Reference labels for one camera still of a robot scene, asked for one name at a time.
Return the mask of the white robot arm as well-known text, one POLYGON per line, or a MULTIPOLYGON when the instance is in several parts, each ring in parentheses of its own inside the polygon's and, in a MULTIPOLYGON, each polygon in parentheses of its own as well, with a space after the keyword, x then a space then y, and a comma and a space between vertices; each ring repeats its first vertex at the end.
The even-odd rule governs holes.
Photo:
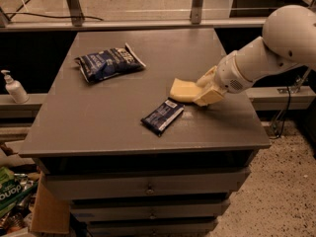
POLYGON ((266 19, 262 35, 223 57, 197 80, 194 103, 207 106, 227 93, 251 88, 258 80, 304 65, 316 69, 316 14, 298 5, 280 7, 266 19))

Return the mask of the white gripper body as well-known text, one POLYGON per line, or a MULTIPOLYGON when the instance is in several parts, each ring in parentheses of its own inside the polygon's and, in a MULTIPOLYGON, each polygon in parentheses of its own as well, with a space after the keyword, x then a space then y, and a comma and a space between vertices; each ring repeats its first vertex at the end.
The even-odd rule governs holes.
POLYGON ((239 71, 237 62, 237 51, 232 51, 223 57, 217 64, 214 82, 228 93, 241 93, 253 86, 239 71))

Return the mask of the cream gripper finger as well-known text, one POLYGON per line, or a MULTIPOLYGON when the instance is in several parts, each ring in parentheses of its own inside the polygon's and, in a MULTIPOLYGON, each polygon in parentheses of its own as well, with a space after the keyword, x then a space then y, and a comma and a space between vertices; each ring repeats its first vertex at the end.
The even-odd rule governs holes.
POLYGON ((224 98, 226 90, 215 85, 206 85, 194 98, 194 103, 198 106, 208 106, 217 103, 224 98))
POLYGON ((199 87, 205 87, 208 83, 213 81, 217 66, 211 67, 205 74, 197 79, 196 84, 199 87))

